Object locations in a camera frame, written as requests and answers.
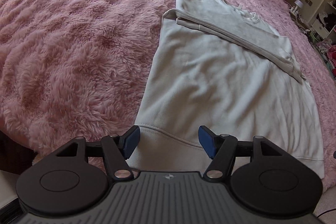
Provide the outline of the white printed sweatshirt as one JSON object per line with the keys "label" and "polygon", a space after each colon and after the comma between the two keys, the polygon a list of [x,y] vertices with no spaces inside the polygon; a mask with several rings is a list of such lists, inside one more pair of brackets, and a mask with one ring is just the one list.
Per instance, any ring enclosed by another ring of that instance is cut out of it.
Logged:
{"label": "white printed sweatshirt", "polygon": [[251,141],[261,135],[324,177],[321,125],[290,40],[260,15],[225,0],[176,0],[139,108],[140,170],[203,172],[204,125]]}

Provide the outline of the pink fluffy bed blanket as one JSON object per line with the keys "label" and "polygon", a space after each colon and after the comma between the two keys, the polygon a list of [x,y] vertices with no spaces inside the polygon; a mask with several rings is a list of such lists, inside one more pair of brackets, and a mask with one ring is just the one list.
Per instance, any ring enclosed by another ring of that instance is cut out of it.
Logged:
{"label": "pink fluffy bed blanket", "polygon": [[[225,0],[287,37],[310,84],[335,186],[335,83],[283,0]],[[135,125],[162,17],[176,0],[1,0],[1,130],[46,156]]]}

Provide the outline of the white bedside lamp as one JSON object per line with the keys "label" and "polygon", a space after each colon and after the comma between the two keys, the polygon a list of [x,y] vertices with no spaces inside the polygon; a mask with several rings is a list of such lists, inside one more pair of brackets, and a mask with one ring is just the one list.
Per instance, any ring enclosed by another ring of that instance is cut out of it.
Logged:
{"label": "white bedside lamp", "polygon": [[303,3],[300,0],[295,0],[292,13],[298,14],[298,12],[303,8]]}

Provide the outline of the white wardrobe shelf unit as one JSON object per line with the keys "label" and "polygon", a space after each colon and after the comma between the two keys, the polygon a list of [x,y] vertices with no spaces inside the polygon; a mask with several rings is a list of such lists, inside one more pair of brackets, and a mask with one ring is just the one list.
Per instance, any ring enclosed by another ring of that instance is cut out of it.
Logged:
{"label": "white wardrobe shelf unit", "polygon": [[335,1],[325,3],[311,27],[320,38],[335,40]]}

